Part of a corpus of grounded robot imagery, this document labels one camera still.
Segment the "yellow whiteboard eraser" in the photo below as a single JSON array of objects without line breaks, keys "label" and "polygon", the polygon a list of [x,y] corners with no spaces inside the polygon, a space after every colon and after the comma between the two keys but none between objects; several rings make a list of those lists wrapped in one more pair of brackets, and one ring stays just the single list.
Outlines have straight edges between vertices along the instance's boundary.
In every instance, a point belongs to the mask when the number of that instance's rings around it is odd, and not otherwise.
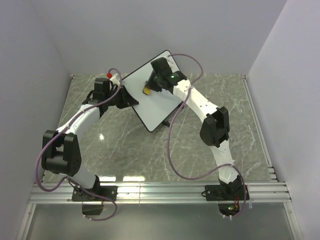
[{"label": "yellow whiteboard eraser", "polygon": [[142,92],[143,92],[145,95],[147,95],[147,96],[149,96],[149,95],[151,94],[151,90],[150,90],[148,87],[145,87],[145,88],[142,90]]}]

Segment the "white whiteboard with black frame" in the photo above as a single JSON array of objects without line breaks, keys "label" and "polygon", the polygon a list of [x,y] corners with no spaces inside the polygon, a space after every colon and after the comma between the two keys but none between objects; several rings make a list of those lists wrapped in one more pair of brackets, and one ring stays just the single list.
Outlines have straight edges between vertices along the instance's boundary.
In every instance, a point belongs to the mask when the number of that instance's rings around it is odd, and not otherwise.
[{"label": "white whiteboard with black frame", "polygon": [[168,59],[168,64],[173,72],[180,69],[171,56],[171,52],[166,49],[122,80],[128,93],[138,101],[138,105],[132,108],[149,132],[153,132],[182,102],[180,98],[168,90],[152,91],[149,95],[143,93],[145,83],[153,71],[151,62],[161,57]]}]

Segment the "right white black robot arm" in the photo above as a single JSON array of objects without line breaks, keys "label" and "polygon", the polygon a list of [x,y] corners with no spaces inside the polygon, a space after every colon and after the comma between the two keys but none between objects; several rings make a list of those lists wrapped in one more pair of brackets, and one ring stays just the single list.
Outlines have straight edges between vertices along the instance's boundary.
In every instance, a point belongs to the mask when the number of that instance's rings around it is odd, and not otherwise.
[{"label": "right white black robot arm", "polygon": [[[232,200],[238,195],[240,189],[245,190],[246,187],[241,173],[239,173],[238,169],[234,166],[234,160],[230,151],[230,122],[227,108],[224,106],[218,107],[206,99],[181,71],[165,74],[152,72],[145,84],[143,92],[146,94],[147,91],[161,92],[163,90],[169,91],[172,95],[182,100],[182,104],[174,114],[171,124],[169,125],[167,137],[167,158],[171,169],[180,178],[191,181],[202,179],[214,171],[218,171],[220,193],[224,199]],[[181,175],[175,169],[171,160],[171,130],[179,112],[185,105],[193,110],[199,117],[202,123],[199,132],[200,138],[202,142],[211,149],[217,164],[216,168],[197,177]]]}]

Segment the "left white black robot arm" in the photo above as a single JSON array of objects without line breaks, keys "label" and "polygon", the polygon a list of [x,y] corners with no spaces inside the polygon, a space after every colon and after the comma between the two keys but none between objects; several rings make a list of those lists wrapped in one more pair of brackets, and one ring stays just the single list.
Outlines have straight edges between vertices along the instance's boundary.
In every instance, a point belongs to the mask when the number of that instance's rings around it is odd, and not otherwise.
[{"label": "left white black robot arm", "polygon": [[109,107],[124,109],[138,103],[122,84],[118,74],[108,73],[106,78],[96,78],[93,90],[76,114],[63,126],[43,134],[37,165],[51,173],[63,175],[89,201],[98,200],[102,193],[100,179],[83,166],[79,140]]}]

